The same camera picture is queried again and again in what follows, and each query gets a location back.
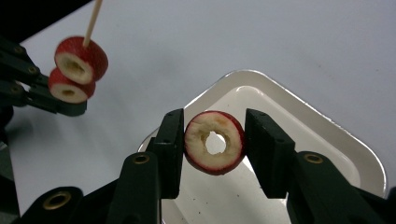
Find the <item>red apple peel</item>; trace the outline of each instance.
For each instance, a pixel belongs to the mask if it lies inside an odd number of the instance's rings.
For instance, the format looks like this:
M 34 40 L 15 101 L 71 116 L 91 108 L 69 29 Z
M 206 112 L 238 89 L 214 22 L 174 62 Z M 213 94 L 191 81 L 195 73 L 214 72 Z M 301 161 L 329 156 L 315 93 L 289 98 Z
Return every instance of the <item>red apple peel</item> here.
M 88 84 L 103 77 L 108 58 L 94 41 L 83 47 L 83 36 L 70 36 L 61 41 L 55 50 L 55 63 L 64 76 L 78 84 Z
M 96 84 L 78 84 L 65 77 L 56 67 L 49 74 L 48 86 L 53 97 L 67 103 L 79 104 L 93 96 Z
M 223 152 L 211 154 L 205 142 L 210 132 L 220 134 L 226 144 Z M 184 135 L 185 156 L 196 169 L 209 175 L 225 175 L 244 159 L 245 134 L 232 115 L 208 110 L 196 115 L 187 125 Z

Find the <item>plastic tray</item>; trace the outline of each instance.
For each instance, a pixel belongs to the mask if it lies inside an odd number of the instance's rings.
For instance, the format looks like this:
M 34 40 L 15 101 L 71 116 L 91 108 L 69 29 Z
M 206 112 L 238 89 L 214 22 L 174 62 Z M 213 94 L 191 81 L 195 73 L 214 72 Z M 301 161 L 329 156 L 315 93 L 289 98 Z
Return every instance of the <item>plastic tray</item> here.
M 386 192 L 384 168 L 362 141 L 320 114 L 271 78 L 257 71 L 239 70 L 221 78 L 185 106 L 185 126 L 196 114 L 215 109 L 235 116 L 244 126 L 247 108 L 270 115 L 296 142 L 296 151 L 328 157 L 356 187 L 380 197 Z M 142 143 L 144 151 L 150 137 Z M 208 147 L 224 147 L 211 134 Z M 244 159 L 230 173 L 204 174 L 184 160 L 180 194 L 163 200 L 165 223 L 290 223 L 286 200 L 266 199 L 250 164 Z

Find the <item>apple slice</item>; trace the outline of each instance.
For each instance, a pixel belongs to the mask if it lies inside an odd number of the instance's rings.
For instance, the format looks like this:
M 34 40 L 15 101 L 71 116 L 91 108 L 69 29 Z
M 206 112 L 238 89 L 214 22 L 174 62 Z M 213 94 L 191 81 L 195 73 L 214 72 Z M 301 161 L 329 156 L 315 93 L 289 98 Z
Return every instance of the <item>apple slice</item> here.
M 92 40 L 84 48 L 83 36 L 71 36 L 64 39 L 55 51 L 55 63 L 69 79 L 88 84 L 98 81 L 108 68 L 105 52 Z
M 206 147 L 210 132 L 220 134 L 226 147 L 211 154 Z M 225 175 L 234 169 L 246 155 L 244 130 L 232 115 L 208 110 L 196 115 L 187 125 L 184 134 L 185 156 L 196 169 L 209 175 Z
M 87 85 L 78 84 L 65 77 L 56 67 L 49 75 L 48 86 L 53 97 L 67 103 L 79 104 L 93 96 L 96 84 L 95 82 Z

